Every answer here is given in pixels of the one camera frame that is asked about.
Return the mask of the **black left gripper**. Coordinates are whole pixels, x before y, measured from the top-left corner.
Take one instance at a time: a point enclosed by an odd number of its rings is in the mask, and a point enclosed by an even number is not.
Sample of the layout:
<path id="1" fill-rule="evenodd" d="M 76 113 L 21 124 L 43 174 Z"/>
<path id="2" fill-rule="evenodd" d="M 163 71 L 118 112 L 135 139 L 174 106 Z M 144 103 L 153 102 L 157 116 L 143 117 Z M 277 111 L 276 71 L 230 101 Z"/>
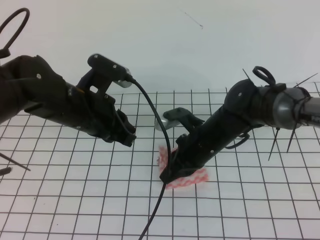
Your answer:
<path id="1" fill-rule="evenodd" d="M 105 94 L 99 96 L 73 85 L 67 89 L 67 126 L 107 143 L 118 142 L 132 146 L 136 128 L 125 113 L 115 108 L 115 99 Z"/>

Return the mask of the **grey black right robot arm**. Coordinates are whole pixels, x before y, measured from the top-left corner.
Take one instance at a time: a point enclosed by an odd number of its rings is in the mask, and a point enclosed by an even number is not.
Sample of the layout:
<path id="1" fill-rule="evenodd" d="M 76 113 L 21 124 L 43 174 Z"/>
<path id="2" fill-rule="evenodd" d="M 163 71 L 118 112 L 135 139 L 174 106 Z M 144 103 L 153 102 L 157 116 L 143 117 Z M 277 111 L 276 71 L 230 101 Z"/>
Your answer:
<path id="1" fill-rule="evenodd" d="M 207 120 L 182 107 L 164 112 L 162 124 L 166 129 L 183 125 L 187 134 L 176 140 L 177 149 L 160 174 L 163 183 L 191 176 L 221 150 L 245 143 L 253 129 L 270 126 L 294 132 L 301 126 L 320 125 L 319 98 L 303 87 L 276 83 L 264 67 L 256 66 L 253 73 L 265 81 L 265 86 L 256 86 L 249 78 L 237 82 Z"/>

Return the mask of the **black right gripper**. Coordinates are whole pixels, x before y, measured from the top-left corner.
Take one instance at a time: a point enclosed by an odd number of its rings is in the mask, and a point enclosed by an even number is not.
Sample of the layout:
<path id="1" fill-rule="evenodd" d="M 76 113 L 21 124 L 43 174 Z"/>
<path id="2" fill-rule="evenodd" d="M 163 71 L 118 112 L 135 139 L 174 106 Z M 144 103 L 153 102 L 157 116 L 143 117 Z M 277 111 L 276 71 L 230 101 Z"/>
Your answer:
<path id="1" fill-rule="evenodd" d="M 203 167 L 225 147 L 225 124 L 219 119 L 209 119 L 186 137 L 180 137 L 177 144 L 185 163 Z"/>

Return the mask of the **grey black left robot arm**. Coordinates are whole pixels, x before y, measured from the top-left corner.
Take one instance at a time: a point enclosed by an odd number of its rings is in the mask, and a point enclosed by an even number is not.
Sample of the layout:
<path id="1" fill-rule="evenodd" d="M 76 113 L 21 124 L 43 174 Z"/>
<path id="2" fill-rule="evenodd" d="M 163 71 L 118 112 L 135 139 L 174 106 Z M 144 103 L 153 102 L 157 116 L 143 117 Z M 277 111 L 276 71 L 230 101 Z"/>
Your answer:
<path id="1" fill-rule="evenodd" d="M 88 58 L 90 71 L 77 85 L 66 82 L 40 56 L 19 56 L 0 67 L 0 120 L 24 111 L 79 130 L 107 143 L 130 147 L 136 129 L 115 99 L 107 94 L 111 83 L 128 88 L 130 71 L 100 55 Z"/>

